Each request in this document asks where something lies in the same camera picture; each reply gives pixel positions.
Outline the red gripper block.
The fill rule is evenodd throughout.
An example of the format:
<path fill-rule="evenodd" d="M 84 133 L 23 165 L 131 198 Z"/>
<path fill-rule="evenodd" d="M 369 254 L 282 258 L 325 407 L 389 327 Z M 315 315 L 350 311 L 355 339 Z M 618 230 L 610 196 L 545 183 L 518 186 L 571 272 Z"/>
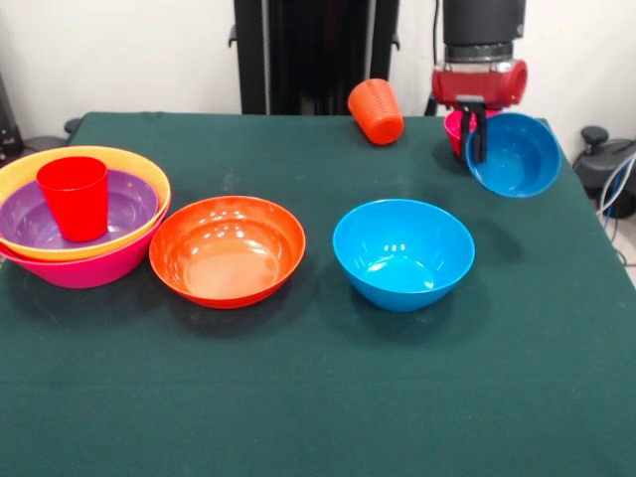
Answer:
<path fill-rule="evenodd" d="M 528 66 L 522 60 L 493 63 L 444 63 L 432 73 L 432 93 L 439 104 L 449 107 L 466 103 L 482 103 L 488 109 L 502 109 L 519 104 L 528 82 Z M 465 161 L 466 141 L 471 132 L 472 111 L 461 107 L 460 159 Z M 475 109 L 473 162 L 482 163 L 486 156 L 487 112 Z"/>

